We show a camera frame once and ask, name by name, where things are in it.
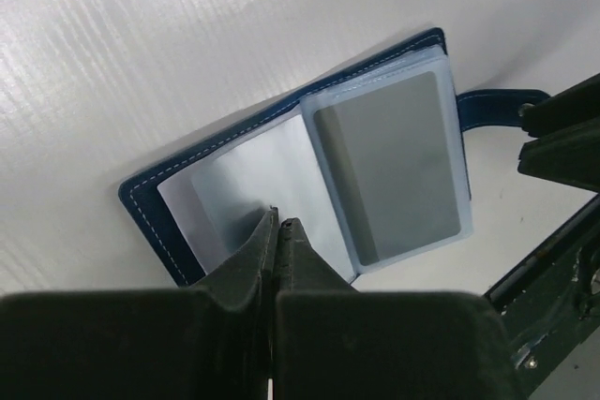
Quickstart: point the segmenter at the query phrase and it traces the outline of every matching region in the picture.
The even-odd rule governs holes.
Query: open card holder
[[[126,180],[119,197],[175,282],[216,269],[272,206],[346,280],[472,230],[461,132],[520,126],[548,95],[456,96],[428,30]]]

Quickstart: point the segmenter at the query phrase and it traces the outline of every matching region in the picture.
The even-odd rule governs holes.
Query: leather cover
[[[119,188],[120,200],[177,285],[189,286],[197,282],[204,276],[204,271],[158,193],[158,184],[186,166],[210,155],[227,142],[290,111],[302,97],[359,76],[403,53],[419,51],[434,45],[442,46],[447,52],[440,28],[427,30],[356,65],[315,81],[238,124],[142,170],[122,183]],[[460,128],[466,131],[479,126],[520,126],[519,107],[524,103],[535,105],[548,97],[548,94],[537,90],[480,90],[462,94],[457,97]]]

